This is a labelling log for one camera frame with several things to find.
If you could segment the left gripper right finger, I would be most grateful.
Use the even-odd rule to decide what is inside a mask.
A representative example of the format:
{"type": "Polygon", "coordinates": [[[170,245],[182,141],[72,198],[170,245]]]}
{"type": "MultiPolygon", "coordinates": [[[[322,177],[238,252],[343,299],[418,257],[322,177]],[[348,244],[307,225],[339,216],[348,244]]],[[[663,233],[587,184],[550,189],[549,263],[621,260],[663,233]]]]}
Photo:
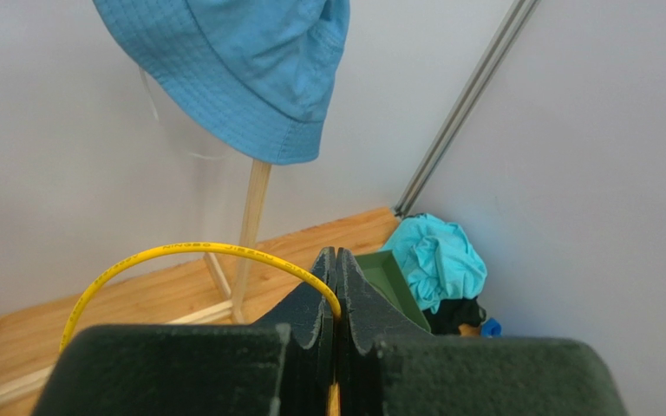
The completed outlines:
{"type": "Polygon", "coordinates": [[[344,415],[624,415],[609,368],[560,338],[431,335],[336,256],[344,415]]]}

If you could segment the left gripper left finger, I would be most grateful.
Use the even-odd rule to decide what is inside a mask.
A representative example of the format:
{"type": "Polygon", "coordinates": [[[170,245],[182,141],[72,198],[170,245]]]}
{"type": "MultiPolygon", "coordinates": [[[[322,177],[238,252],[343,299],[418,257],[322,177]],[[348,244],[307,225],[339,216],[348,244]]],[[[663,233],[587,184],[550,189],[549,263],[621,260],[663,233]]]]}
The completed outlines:
{"type": "Polygon", "coordinates": [[[334,322],[309,284],[249,325],[100,325],[61,354],[36,415],[323,415],[334,322]]]}

